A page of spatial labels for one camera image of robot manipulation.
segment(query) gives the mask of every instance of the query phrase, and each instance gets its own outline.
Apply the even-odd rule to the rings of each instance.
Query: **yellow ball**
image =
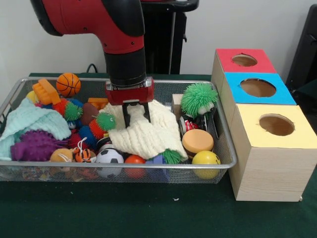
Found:
[[[36,94],[35,94],[34,91],[29,92],[29,93],[26,95],[26,97],[27,97],[28,99],[30,99],[33,104],[36,104],[36,103],[39,102],[39,99],[38,99],[38,97],[36,96]]]
[[[201,151],[195,155],[193,165],[220,165],[220,159],[211,151]],[[194,169],[194,173],[201,179],[213,179],[219,174],[218,169]]]

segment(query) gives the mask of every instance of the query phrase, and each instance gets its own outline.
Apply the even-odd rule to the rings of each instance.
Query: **mint green knitted cloth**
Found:
[[[0,160],[11,161],[10,147],[30,130],[47,131],[57,140],[66,139],[71,134],[61,114],[55,110],[36,107],[25,98],[7,117],[6,127],[0,137]]]

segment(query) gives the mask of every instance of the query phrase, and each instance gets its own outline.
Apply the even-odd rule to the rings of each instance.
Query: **orange basketball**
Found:
[[[75,96],[79,92],[80,87],[80,80],[73,73],[63,73],[56,82],[58,92],[66,98]]]

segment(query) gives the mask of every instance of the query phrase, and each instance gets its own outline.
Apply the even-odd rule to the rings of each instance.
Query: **green spiky ball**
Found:
[[[163,153],[162,153],[165,161],[167,164],[178,164],[179,162],[181,162],[182,160],[182,157],[181,155],[175,151],[175,150],[165,150]]]
[[[182,97],[181,108],[184,113],[195,118],[198,115],[199,108],[205,107],[209,103],[215,103],[217,99],[217,91],[211,89],[209,84],[196,83],[186,88]]]
[[[65,108],[65,119],[66,121],[78,120],[83,114],[83,109],[76,106],[75,104],[68,102]]]
[[[99,113],[96,121],[98,126],[104,131],[115,129],[116,123],[115,117],[113,115],[107,113]]]

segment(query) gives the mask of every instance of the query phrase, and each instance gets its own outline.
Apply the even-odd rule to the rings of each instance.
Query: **white wall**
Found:
[[[210,74],[215,48],[263,48],[286,79],[315,0],[201,0],[187,14],[181,73]],[[30,72],[83,72],[91,62],[105,71],[93,35],[54,37],[40,26],[28,0],[2,0],[0,8],[0,102]]]
[[[261,48],[286,80],[316,0],[201,0],[187,13],[181,73],[211,74],[216,48]]]

